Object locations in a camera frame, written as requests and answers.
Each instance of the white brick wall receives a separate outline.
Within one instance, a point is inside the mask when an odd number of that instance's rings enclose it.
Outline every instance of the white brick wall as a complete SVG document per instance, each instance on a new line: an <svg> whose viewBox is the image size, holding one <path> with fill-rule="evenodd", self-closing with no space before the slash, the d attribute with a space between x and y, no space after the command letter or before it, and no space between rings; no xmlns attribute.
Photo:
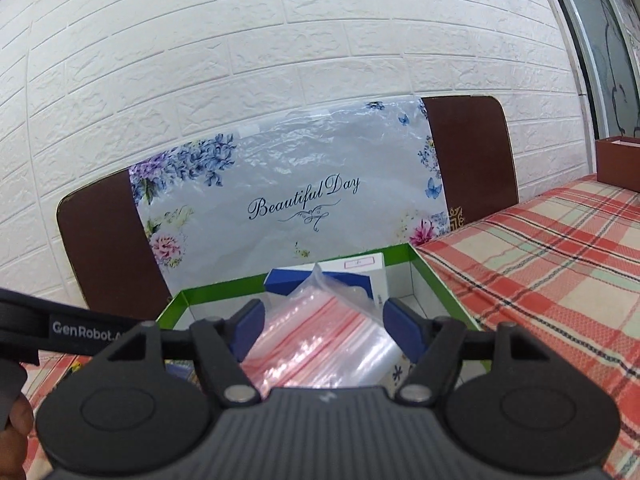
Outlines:
<svg viewBox="0 0 640 480"><path fill-rule="evenodd" d="M0 286L82 304L56 207L145 155L409 92L494 95L521 199L587 172L547 0L0 0Z"/></svg>

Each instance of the clear plastic bag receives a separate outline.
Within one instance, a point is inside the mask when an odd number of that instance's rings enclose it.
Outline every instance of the clear plastic bag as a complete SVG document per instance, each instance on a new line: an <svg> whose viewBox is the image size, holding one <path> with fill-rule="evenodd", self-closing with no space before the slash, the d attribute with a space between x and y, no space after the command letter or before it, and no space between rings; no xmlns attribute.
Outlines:
<svg viewBox="0 0 640 480"><path fill-rule="evenodd" d="M276 386L378 384L401 355L374 303L316 266L267 313L265 329L242 369L267 396Z"/></svg>

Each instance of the pink flower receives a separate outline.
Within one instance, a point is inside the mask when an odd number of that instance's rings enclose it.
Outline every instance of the pink flower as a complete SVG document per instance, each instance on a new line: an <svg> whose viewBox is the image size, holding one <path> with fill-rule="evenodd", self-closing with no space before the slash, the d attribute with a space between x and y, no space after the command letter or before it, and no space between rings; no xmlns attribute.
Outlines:
<svg viewBox="0 0 640 480"><path fill-rule="evenodd" d="M420 220L420 225L415 228L414 234L409 237L409 243L414 247L427 243L433 238L434 231L435 227L431 222L429 222L429 228L427 229L424 220Z"/></svg>
<svg viewBox="0 0 640 480"><path fill-rule="evenodd" d="M168 235L154 235L151 239L151 250L160 264L167 265L172 260L179 260L182 249L178 240Z"/></svg>

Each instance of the floral plastic sheet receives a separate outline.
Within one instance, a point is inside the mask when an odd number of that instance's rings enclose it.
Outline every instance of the floral plastic sheet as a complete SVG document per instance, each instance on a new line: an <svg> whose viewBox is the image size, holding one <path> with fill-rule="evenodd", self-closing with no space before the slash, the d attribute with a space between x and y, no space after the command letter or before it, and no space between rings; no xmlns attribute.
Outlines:
<svg viewBox="0 0 640 480"><path fill-rule="evenodd" d="M427 112L413 96L203 132L129 176L173 295L449 231Z"/></svg>
<svg viewBox="0 0 640 480"><path fill-rule="evenodd" d="M278 308L242 363L263 396L276 386L342 388L380 384L402 356L364 297L317 268Z"/></svg>

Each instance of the human hand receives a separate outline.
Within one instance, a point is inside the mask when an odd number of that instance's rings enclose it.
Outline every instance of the human hand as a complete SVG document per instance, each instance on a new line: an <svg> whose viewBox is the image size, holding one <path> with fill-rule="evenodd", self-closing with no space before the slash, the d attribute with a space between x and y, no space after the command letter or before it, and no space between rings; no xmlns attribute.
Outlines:
<svg viewBox="0 0 640 480"><path fill-rule="evenodd" d="M0 433L0 480L24 480L22 464L27 458L27 436L33 428L33 408L20 394L9 414L9 422Z"/></svg>

